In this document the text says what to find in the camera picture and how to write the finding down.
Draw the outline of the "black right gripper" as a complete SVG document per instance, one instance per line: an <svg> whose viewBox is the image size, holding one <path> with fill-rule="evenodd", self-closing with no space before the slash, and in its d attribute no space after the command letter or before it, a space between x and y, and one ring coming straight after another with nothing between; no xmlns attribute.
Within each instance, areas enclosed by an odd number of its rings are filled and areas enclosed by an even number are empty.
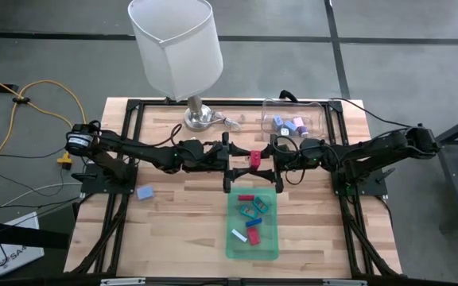
<svg viewBox="0 0 458 286"><path fill-rule="evenodd" d="M327 144L324 140L304 139L300 145L290 137L271 136L270 143L260 151L261 159L273 157L274 170L254 170L253 176L263 178L275 183L275 191L282 193L284 183L281 174L301 170L302 175L298 185L305 177L305 171L315 169L322 165L323 159L327 154Z"/></svg>

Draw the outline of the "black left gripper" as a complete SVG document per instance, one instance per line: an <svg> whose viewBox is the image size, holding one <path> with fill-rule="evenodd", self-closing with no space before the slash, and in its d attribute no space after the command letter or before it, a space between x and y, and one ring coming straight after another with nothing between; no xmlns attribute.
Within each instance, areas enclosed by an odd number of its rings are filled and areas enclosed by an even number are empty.
<svg viewBox="0 0 458 286"><path fill-rule="evenodd" d="M178 158L182 159L184 172L221 172L223 174L223 192L231 192L231 182L252 173L252 168L233 168L230 170L229 153L233 157L248 157L249 150L239 148L228 142L229 133L222 132L220 141L186 140L174 144Z"/></svg>

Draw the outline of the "teal digital timer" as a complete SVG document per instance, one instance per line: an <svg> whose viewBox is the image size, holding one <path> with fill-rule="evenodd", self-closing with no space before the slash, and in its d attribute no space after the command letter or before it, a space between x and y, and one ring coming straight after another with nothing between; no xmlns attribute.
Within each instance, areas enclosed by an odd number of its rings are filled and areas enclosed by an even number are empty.
<svg viewBox="0 0 458 286"><path fill-rule="evenodd" d="M254 197L252 204L262 214L265 214L269 210L268 205L258 196Z"/></svg>
<svg viewBox="0 0 458 286"><path fill-rule="evenodd" d="M249 205L242 205L239 208L239 213L250 219L256 219L258 217L258 211L255 207Z"/></svg>

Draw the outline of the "clear plastic bin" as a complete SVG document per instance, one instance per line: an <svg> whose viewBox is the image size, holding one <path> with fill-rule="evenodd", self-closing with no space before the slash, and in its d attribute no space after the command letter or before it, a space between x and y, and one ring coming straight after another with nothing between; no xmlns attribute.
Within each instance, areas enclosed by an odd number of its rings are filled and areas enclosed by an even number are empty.
<svg viewBox="0 0 458 286"><path fill-rule="evenodd" d="M295 133L289 133L291 138L321 138L324 136L324 108L318 102L285 102L274 99L266 99L262 103L261 129L263 133L269 135L281 135L281 129L275 130L272 126L273 116L279 115L285 122L293 122L294 118L301 117L304 126L308 129L309 135L301 137L299 134L300 127L297 127Z"/></svg>

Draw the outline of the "green translucent plastic bin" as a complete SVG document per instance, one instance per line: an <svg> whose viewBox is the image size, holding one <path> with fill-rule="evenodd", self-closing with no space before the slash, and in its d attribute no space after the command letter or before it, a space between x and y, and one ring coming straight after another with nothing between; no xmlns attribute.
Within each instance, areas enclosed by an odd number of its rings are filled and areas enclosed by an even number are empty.
<svg viewBox="0 0 458 286"><path fill-rule="evenodd" d="M238 195L254 195L260 197L269 207L258 217L262 223L256 225L261 238L258 245L251 245L245 223L253 220L239 213L242 205L254 206L252 201L238 201ZM273 261L279 256L278 222L277 222L277 196L273 188L265 187L234 187L227 195L227 221L226 221L226 256L237 260ZM231 233L232 229L247 237L247 242L242 242Z"/></svg>

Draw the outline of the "white table lamp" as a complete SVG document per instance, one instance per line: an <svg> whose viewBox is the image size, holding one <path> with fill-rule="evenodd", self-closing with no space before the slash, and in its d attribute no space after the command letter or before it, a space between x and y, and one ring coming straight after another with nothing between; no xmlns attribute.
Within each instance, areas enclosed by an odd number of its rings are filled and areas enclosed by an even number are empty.
<svg viewBox="0 0 458 286"><path fill-rule="evenodd" d="M207 0L132 0L127 8L151 87L186 101L185 125L200 132L215 121L200 94L223 72L214 11Z"/></svg>

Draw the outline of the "black slanted bar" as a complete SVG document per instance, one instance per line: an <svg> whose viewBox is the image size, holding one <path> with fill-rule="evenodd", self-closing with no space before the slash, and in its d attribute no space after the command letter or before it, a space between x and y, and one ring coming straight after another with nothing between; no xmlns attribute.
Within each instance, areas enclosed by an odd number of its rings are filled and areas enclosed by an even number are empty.
<svg viewBox="0 0 458 286"><path fill-rule="evenodd" d="M39 230L0 223L0 243L49 249L67 249L73 230L72 222L45 220Z"/></svg>

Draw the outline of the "white printed box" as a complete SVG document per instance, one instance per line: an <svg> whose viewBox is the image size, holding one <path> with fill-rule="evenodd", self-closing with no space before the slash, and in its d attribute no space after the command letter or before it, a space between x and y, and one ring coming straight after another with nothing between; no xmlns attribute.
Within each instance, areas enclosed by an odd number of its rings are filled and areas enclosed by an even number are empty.
<svg viewBox="0 0 458 286"><path fill-rule="evenodd" d="M35 230L40 229L37 212L23 215L6 222L6 225L20 226ZM43 248L25 245L0 244L0 276L6 275L24 265L29 264L45 255Z"/></svg>

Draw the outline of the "black aluminium table frame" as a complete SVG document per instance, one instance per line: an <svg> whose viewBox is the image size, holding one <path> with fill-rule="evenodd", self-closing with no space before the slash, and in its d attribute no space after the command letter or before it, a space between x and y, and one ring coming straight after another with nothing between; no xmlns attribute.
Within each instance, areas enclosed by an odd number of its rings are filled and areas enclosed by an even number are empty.
<svg viewBox="0 0 458 286"><path fill-rule="evenodd" d="M183 121L186 106L143 106L141 141L161 141ZM209 102L229 118L245 114L230 139L244 149L263 149L262 104L251 99ZM307 171L297 186L278 195L279 256L274 261L233 260L225 254L227 197L220 173L166 175L141 162L137 185L150 185L154 198L130 197L123 226L118 276L209 278L349 278L340 203L330 174ZM64 271L76 268L101 234L109 195L96 194L80 206ZM402 272L389 215L373 197L361 198L367 236L383 260Z"/></svg>

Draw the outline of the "silver frame bracket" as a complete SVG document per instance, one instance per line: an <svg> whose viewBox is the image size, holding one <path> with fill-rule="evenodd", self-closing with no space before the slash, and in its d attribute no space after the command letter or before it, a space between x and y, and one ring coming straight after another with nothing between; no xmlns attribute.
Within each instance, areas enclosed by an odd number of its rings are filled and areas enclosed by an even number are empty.
<svg viewBox="0 0 458 286"><path fill-rule="evenodd" d="M130 277L103 279L99 286L143 286L145 284L146 279L143 277Z"/></svg>
<svg viewBox="0 0 458 286"><path fill-rule="evenodd" d="M326 279L323 286L368 286L365 280Z"/></svg>

